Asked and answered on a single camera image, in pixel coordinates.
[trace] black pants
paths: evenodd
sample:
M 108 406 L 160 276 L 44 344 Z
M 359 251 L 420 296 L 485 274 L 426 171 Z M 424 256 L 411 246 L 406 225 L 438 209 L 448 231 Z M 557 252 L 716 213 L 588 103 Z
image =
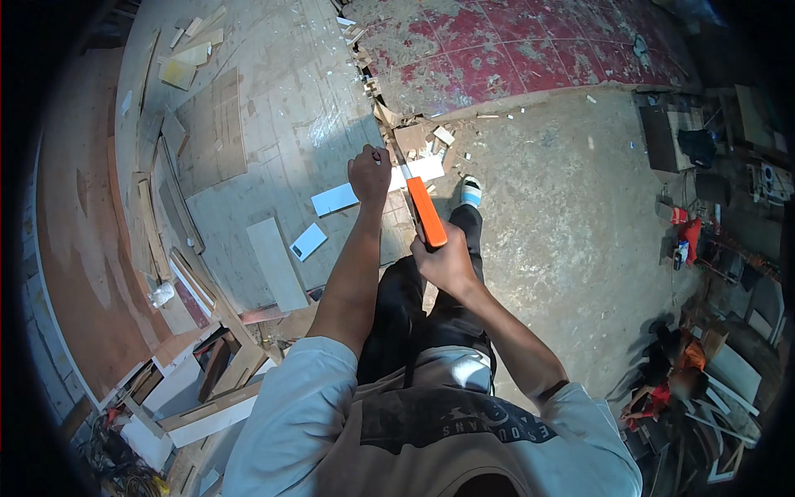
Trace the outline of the black pants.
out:
M 467 236 L 467 248 L 475 275 L 483 281 L 480 232 L 483 218 L 471 205 L 461 205 L 450 215 L 450 223 Z M 431 347 L 463 345 L 491 358 L 494 379 L 496 360 L 491 342 L 475 316 L 442 290 L 429 315 L 422 310 L 425 280 L 412 255 L 404 257 L 378 283 L 375 318 L 370 336 L 359 358 L 359 385 L 375 382 L 406 366 L 405 385 L 411 386 L 413 368 L 420 352 Z

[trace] workbench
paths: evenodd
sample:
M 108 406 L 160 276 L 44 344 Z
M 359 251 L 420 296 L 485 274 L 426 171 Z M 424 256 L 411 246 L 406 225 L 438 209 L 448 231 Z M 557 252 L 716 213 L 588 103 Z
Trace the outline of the workbench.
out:
M 199 66 L 190 89 L 161 82 L 157 58 L 172 52 L 175 23 L 207 18 L 221 5 L 227 12 L 212 28 L 223 28 L 224 41 Z M 236 313 L 271 305 L 275 300 L 246 228 L 275 217 L 290 244 L 317 223 L 328 240 L 293 265 L 304 289 L 325 284 L 359 207 L 320 219 L 311 197 L 346 183 L 347 161 L 364 144 L 383 146 L 336 15 L 328 0 L 142 3 L 122 60 L 115 119 L 118 186 L 137 269 L 146 236 L 133 178 L 150 168 L 146 147 L 153 116 L 165 106 L 178 109 L 236 67 L 247 171 L 186 198 L 206 246 L 201 258 Z M 184 45 L 180 40 L 175 51 Z M 129 109 L 122 115 L 129 91 Z M 382 225 L 382 264 L 405 254 L 412 238 L 405 199 L 393 192 Z

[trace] gray t-shirt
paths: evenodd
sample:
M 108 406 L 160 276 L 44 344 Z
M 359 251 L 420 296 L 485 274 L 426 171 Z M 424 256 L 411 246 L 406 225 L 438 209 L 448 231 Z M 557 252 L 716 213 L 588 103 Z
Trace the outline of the gray t-shirt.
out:
M 232 451 L 224 497 L 454 495 L 496 473 L 519 495 L 640 495 L 641 474 L 604 400 L 570 383 L 540 417 L 487 391 L 488 357 L 423 351 L 411 388 L 403 370 L 357 389 L 356 357 L 324 337 L 299 340 L 262 379 Z

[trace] shoe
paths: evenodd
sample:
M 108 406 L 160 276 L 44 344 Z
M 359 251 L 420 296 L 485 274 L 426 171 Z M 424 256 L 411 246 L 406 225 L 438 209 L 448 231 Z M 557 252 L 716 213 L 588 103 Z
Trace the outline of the shoe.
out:
M 470 175 L 463 177 L 461 181 L 461 205 L 469 204 L 474 208 L 479 208 L 482 193 L 480 181 L 476 177 Z

